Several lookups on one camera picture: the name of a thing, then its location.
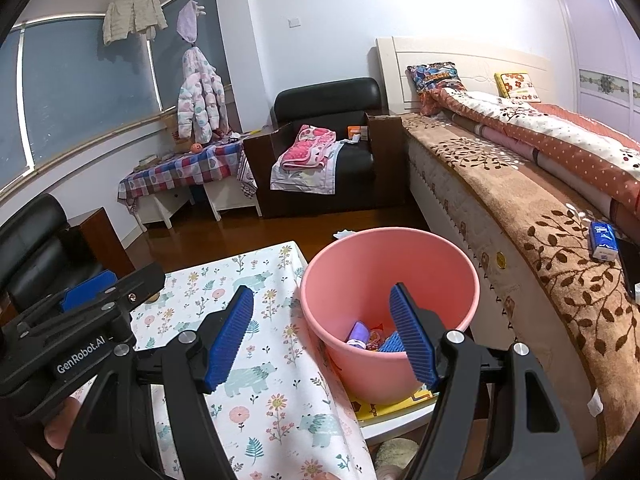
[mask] pink bucket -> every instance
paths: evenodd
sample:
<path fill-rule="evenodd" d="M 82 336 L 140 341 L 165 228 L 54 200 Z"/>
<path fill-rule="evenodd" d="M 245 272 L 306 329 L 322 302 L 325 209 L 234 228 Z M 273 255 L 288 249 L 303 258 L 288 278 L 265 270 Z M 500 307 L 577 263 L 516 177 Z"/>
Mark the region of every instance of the pink bucket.
<path fill-rule="evenodd" d="M 466 254 L 416 229 L 385 227 L 342 238 L 311 261 L 302 279 L 309 326 L 325 342 L 347 390 L 373 404 L 399 402 L 420 387 L 405 352 L 344 343 L 358 320 L 369 328 L 382 324 L 386 336 L 395 330 L 388 302 L 397 282 L 449 329 L 466 329 L 478 307 L 478 275 Z"/>

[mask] human hand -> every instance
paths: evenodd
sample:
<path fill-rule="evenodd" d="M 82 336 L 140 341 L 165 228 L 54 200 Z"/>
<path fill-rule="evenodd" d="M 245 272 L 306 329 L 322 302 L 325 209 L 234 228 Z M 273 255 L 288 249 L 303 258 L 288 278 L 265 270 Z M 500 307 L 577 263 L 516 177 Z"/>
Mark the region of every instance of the human hand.
<path fill-rule="evenodd" d="M 81 404 L 77 399 L 74 397 L 67 397 L 63 402 L 60 412 L 44 427 L 44 438 L 53 449 L 64 449 L 66 440 L 71 432 L 71 427 L 76 421 L 78 411 L 80 411 L 80 406 Z M 29 450 L 29 453 L 31 453 L 33 459 L 41 468 L 44 469 L 50 478 L 56 477 L 56 473 L 53 471 L 51 464 L 47 463 L 43 457 L 31 449 Z M 62 453 L 58 456 L 58 466 L 60 466 L 61 458 Z"/>

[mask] tissue pack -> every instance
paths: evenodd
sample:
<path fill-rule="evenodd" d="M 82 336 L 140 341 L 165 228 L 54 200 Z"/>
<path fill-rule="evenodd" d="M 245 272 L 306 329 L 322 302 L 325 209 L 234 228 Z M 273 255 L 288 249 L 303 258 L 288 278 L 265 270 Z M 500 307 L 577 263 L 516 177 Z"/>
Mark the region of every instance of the tissue pack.
<path fill-rule="evenodd" d="M 591 222 L 589 225 L 591 256 L 596 260 L 612 262 L 618 257 L 618 244 L 613 227 L 604 222 Z"/>

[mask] wooden floor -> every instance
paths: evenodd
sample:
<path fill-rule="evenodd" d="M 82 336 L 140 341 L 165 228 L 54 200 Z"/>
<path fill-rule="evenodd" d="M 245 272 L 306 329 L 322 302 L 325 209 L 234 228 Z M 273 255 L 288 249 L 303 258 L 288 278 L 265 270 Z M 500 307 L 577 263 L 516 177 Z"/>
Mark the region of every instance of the wooden floor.
<path fill-rule="evenodd" d="M 172 272 L 293 240 L 311 261 L 343 229 L 402 226 L 428 230 L 411 200 L 395 208 L 268 220 L 258 218 L 254 208 L 235 209 L 223 212 L 220 222 L 215 221 L 208 204 L 187 204 L 171 218 L 173 229 L 161 223 L 148 226 L 148 232 L 127 253 L 136 268 L 156 260 L 165 272 Z"/>

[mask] yellow book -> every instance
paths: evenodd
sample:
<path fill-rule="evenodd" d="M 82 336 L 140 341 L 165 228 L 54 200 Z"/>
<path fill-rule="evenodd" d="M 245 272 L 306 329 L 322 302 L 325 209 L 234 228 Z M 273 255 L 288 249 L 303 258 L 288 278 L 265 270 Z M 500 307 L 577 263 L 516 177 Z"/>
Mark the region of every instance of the yellow book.
<path fill-rule="evenodd" d="M 413 411 L 413 409 L 422 407 L 423 405 L 433 404 L 436 400 L 438 394 L 432 394 L 429 390 L 427 390 L 426 386 L 422 386 L 420 390 L 415 392 L 408 399 L 402 400 L 397 404 L 390 404 L 388 406 L 382 404 L 371 404 L 370 402 L 364 402 L 363 400 L 357 399 L 356 397 L 349 395 L 349 400 L 351 401 L 351 405 L 353 406 L 353 411 L 356 413 L 356 418 L 359 422 L 371 421 L 377 417 L 385 417 L 386 415 L 391 413 L 400 412 L 400 411 Z"/>

